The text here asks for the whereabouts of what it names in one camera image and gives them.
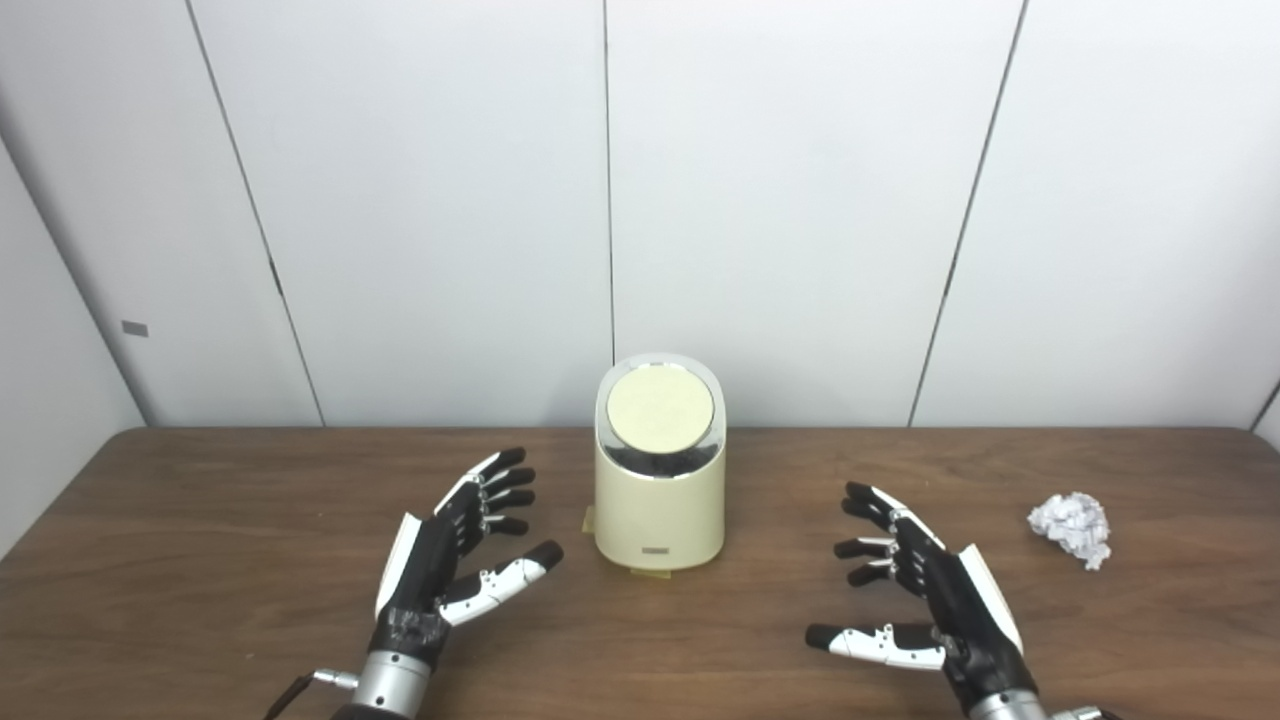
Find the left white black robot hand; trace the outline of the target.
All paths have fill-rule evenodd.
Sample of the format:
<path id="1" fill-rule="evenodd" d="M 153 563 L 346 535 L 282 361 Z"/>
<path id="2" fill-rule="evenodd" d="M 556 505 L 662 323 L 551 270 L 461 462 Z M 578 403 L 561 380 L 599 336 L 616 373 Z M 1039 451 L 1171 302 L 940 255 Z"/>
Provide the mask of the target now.
<path id="1" fill-rule="evenodd" d="M 467 470 L 428 518 L 407 512 L 396 534 L 375 602 L 369 653 L 392 653 L 436 667 L 453 628 L 499 607 L 564 557 L 545 541 L 518 557 L 461 575 L 461 562 L 490 536 L 525 536 L 506 514 L 527 507 L 536 473 L 522 447 L 495 452 Z"/>

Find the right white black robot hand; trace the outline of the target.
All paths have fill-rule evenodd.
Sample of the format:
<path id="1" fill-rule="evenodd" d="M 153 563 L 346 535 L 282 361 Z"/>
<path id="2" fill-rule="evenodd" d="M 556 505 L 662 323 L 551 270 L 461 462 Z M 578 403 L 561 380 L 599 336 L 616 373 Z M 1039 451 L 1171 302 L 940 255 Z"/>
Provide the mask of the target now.
<path id="1" fill-rule="evenodd" d="M 1018 624 L 980 550 L 948 550 L 909 506 L 874 486 L 850 480 L 845 492 L 842 510 L 886 533 L 833 547 L 837 559 L 864 561 L 847 583 L 893 582 L 925 601 L 931 621 L 812 624 L 806 644 L 863 662 L 937 671 L 966 719 L 1047 719 Z"/>

